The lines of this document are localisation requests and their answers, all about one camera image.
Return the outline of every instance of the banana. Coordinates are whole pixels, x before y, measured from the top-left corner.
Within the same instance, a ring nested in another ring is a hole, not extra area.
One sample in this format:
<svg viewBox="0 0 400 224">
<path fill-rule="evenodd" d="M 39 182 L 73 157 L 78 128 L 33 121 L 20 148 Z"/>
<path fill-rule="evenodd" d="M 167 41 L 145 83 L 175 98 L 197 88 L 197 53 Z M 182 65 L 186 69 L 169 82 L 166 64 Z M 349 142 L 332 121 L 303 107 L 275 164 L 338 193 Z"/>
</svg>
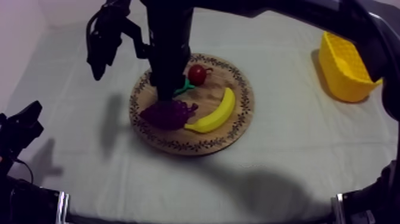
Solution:
<svg viewBox="0 0 400 224">
<path fill-rule="evenodd" d="M 200 133 L 211 132 L 225 123 L 235 108 L 235 94 L 230 88 L 225 88 L 224 98 L 221 104 L 211 114 L 200 118 L 196 123 L 185 124 L 185 129 Z"/>
</svg>

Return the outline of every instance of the white tablecloth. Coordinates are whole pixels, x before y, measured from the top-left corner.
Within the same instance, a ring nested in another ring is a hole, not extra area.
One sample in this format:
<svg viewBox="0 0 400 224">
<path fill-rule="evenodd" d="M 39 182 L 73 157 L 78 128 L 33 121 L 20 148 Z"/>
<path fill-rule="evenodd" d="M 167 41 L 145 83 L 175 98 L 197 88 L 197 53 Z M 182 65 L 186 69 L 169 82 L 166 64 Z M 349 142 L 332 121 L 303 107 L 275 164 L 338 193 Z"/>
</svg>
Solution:
<svg viewBox="0 0 400 224">
<path fill-rule="evenodd" d="M 130 18 L 148 28 L 145 13 Z M 176 158 L 131 130 L 129 96 L 148 69 L 126 36 L 96 82 L 86 64 L 85 24 L 49 31 L 7 114 L 38 99 L 45 131 L 20 158 L 35 183 L 71 194 L 71 211 L 114 220 L 168 223 L 280 222 L 330 212 L 330 198 L 373 183 L 395 158 L 396 123 L 381 87 L 360 104 L 321 88 L 322 30 L 267 12 L 254 19 L 196 11 L 192 52 L 235 64 L 255 94 L 252 124 L 208 157 Z M 29 178 L 24 167 L 14 176 Z"/>
</svg>

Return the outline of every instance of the grapes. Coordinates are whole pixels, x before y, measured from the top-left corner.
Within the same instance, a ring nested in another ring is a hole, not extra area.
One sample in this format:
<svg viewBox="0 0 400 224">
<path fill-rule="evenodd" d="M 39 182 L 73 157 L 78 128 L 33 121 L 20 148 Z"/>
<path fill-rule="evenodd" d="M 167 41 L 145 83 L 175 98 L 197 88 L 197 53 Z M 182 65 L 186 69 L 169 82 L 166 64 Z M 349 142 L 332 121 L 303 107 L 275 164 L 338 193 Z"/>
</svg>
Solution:
<svg viewBox="0 0 400 224">
<path fill-rule="evenodd" d="M 158 101 L 140 113 L 140 117 L 150 125 L 162 130 L 178 130 L 185 126 L 189 118 L 195 115 L 199 106 L 180 100 Z"/>
</svg>

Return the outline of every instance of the yellow basket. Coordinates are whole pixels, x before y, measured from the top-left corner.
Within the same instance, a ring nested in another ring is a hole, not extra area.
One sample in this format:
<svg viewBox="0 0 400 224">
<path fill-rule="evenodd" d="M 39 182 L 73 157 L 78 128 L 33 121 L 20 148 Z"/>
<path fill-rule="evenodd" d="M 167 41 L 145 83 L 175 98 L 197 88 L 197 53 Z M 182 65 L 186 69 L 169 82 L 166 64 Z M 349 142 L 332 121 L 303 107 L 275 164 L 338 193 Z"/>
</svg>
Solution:
<svg viewBox="0 0 400 224">
<path fill-rule="evenodd" d="M 382 80 L 372 82 L 354 45 L 324 32 L 319 60 L 331 93 L 347 102 L 366 98 Z"/>
</svg>

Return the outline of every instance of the round wooden tray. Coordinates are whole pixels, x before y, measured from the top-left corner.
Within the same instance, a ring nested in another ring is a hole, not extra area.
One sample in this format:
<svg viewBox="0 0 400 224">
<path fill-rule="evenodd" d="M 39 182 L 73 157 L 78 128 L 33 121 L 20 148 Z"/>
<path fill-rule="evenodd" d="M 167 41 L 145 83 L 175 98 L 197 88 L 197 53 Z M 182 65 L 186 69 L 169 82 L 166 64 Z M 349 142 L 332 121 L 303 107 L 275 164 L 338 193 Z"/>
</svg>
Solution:
<svg viewBox="0 0 400 224">
<path fill-rule="evenodd" d="M 175 97 L 187 102 L 196 103 L 199 108 L 196 115 L 188 123 L 195 123 L 201 117 L 212 113 L 221 103 L 225 87 L 233 90 L 236 96 L 235 109 L 218 129 L 210 133 L 196 133 L 191 130 L 179 129 L 166 131 L 157 129 L 139 117 L 142 110 L 157 100 L 155 87 L 150 85 L 148 70 L 135 84 L 130 97 L 129 117 L 137 133 L 150 145 L 168 153 L 178 155 L 205 155 L 222 150 L 246 131 L 252 120 L 254 111 L 254 95 L 247 78 L 233 64 L 221 58 L 192 54 L 185 68 L 187 75 L 189 68 L 200 64 L 204 68 L 212 68 L 203 85 Z"/>
</svg>

